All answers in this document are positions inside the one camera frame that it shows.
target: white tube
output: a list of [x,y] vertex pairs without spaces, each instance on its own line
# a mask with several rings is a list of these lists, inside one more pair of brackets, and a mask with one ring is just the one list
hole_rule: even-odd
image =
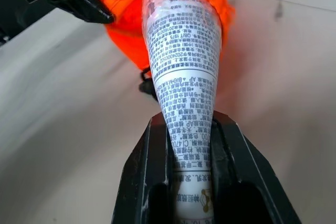
[[143,0],[143,34],[174,150],[177,223],[213,224],[210,131],[221,25],[204,0]]

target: tile floor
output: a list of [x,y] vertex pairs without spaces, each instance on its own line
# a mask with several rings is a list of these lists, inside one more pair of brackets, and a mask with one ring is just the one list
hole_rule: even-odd
[[[303,223],[334,223],[336,1],[232,1],[216,110]],[[122,166],[160,111],[138,83],[101,25],[58,9],[0,48],[0,223],[110,223]]]

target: floor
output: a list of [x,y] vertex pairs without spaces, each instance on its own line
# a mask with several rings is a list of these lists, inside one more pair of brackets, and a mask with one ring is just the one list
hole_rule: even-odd
[[[216,110],[273,166],[303,223],[334,223],[336,0],[231,0]],[[0,47],[0,223],[110,223],[157,103],[103,26],[54,10]]]

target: tube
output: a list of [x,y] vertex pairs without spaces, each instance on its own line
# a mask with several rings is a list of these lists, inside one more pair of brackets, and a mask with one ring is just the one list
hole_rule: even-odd
[[143,0],[143,36],[174,151],[176,223],[214,224],[210,132],[222,45],[205,0]]

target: gray floor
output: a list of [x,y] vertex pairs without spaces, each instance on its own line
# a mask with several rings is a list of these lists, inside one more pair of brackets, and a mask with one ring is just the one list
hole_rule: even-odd
[[[334,223],[336,0],[279,3],[235,0],[216,110],[303,223]],[[60,10],[0,47],[0,223],[110,222],[122,166],[160,111],[138,84],[103,26]]]

